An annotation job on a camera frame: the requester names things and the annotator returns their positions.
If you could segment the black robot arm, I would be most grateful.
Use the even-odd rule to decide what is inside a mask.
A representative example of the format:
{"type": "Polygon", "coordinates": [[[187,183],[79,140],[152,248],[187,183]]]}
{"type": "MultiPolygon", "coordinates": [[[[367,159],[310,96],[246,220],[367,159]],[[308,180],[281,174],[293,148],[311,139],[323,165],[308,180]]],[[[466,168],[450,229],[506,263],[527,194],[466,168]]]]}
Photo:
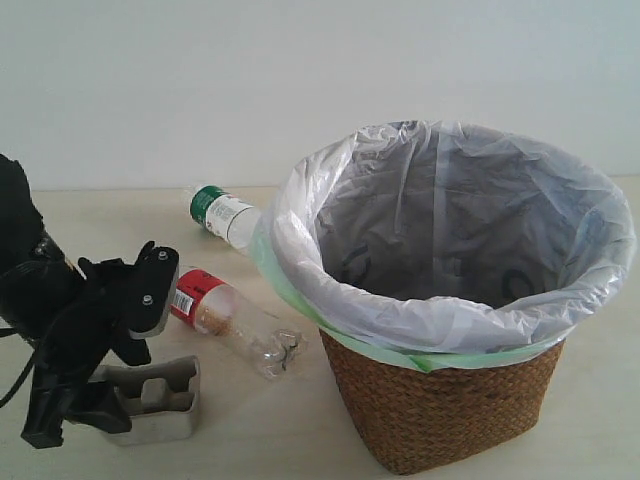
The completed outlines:
{"type": "Polygon", "coordinates": [[[166,324],[178,273],[178,252],[152,241],[132,263],[71,262],[47,232],[22,165],[2,157],[1,334],[33,352],[1,403],[31,383],[23,440],[57,447],[65,421],[131,430],[113,384],[93,375],[109,352],[128,366],[150,364],[146,340],[166,324]]]}

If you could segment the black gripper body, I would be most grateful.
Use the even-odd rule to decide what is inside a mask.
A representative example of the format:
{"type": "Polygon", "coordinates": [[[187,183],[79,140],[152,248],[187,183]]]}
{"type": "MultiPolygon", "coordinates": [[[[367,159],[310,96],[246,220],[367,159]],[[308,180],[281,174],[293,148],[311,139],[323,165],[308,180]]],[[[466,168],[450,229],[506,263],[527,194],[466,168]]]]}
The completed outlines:
{"type": "Polygon", "coordinates": [[[131,337],[125,307],[137,268],[120,259],[80,260],[80,295],[54,319],[45,338],[45,367],[58,384],[87,381],[110,351],[128,366],[150,363],[144,340],[131,337]]]}

